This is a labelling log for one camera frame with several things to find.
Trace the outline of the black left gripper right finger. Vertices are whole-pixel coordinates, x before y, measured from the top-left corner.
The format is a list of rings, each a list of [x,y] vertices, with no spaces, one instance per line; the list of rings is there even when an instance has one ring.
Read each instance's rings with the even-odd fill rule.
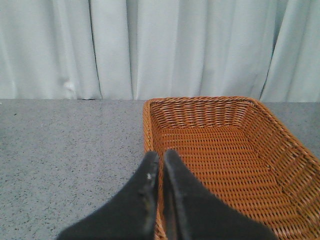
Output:
[[[163,167],[164,221],[170,240],[275,240],[266,225],[225,204],[169,149]]]

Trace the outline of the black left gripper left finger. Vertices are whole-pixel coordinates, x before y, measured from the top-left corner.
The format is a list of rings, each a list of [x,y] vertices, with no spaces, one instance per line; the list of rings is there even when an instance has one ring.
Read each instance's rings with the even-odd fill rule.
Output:
[[[148,151],[136,172],[105,205],[64,229],[59,240],[153,240],[159,156]]]

